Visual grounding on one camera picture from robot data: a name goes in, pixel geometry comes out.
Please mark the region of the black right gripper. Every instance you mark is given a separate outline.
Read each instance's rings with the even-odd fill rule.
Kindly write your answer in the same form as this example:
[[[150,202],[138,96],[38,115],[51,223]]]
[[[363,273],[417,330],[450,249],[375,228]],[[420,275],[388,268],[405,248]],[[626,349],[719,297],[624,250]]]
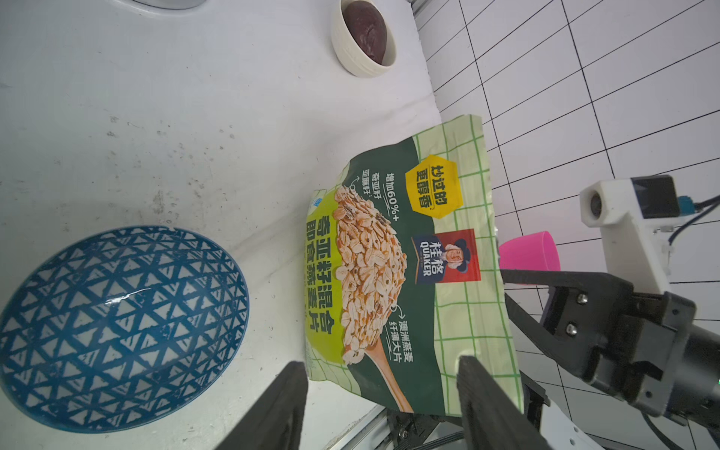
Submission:
[[[696,305],[671,292],[638,292],[609,274],[500,271],[504,283],[549,287],[506,292],[516,349],[542,354],[592,388],[676,422],[719,419],[719,337],[694,323]],[[517,322],[540,323],[540,348]]]

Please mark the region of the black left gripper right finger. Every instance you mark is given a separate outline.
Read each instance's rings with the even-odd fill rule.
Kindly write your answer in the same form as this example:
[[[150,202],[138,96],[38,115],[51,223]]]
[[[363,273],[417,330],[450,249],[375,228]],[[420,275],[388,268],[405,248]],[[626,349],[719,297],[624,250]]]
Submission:
[[[461,422],[469,449],[549,449],[540,433],[545,390],[526,376],[521,391],[528,401],[515,405],[485,367],[473,356],[459,358],[457,367]]]

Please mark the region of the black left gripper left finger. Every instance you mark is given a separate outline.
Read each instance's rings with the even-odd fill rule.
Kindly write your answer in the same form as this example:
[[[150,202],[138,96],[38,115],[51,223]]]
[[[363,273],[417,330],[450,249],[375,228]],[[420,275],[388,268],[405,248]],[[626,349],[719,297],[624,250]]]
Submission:
[[[308,390],[305,365],[300,361],[291,361],[217,446],[217,450],[300,448]]]

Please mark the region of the green oats bag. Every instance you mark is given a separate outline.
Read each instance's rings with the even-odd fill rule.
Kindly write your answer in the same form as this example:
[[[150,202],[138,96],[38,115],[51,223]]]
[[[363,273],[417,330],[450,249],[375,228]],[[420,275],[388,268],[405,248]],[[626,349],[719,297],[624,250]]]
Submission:
[[[523,405],[480,117],[361,153],[317,191],[304,288],[314,382],[459,416],[459,361],[472,356]]]

